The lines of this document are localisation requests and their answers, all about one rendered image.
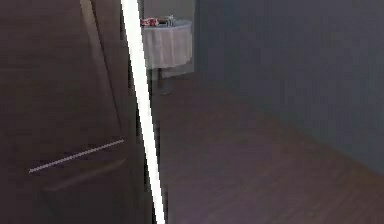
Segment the round table with white cloth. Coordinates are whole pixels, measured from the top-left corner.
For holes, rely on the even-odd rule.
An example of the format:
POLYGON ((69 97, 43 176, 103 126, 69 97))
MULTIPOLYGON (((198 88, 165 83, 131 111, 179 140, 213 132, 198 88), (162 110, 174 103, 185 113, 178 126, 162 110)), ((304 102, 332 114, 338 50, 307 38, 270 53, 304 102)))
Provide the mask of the round table with white cloth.
POLYGON ((146 68, 157 73, 157 87, 164 86, 163 71, 187 64, 193 55, 192 22, 142 28, 146 68))

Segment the dark brown room door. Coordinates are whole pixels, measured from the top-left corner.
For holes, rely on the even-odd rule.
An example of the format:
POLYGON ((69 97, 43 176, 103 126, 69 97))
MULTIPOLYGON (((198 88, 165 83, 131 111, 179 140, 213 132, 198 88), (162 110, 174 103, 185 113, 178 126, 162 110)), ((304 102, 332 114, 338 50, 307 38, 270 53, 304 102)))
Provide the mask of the dark brown room door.
POLYGON ((0 0, 0 224, 157 224, 121 0, 0 0))

